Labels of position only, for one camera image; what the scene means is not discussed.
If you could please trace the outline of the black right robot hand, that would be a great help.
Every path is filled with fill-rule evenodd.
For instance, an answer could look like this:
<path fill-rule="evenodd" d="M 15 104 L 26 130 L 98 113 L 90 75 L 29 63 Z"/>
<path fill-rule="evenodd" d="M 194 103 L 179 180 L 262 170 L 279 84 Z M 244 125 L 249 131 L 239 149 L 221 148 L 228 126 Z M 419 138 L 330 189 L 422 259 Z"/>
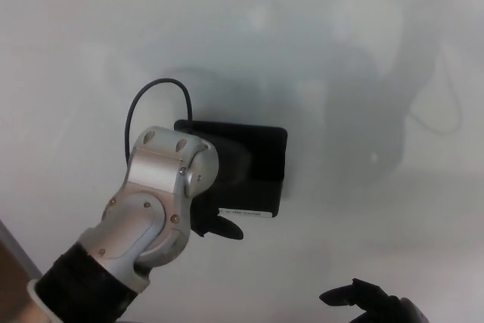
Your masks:
<path fill-rule="evenodd" d="M 350 285 L 325 291 L 319 300 L 328 306 L 357 306 L 364 312 L 351 323 L 424 323 L 429 319 L 408 298 L 389 295 L 381 287 L 357 278 Z"/>

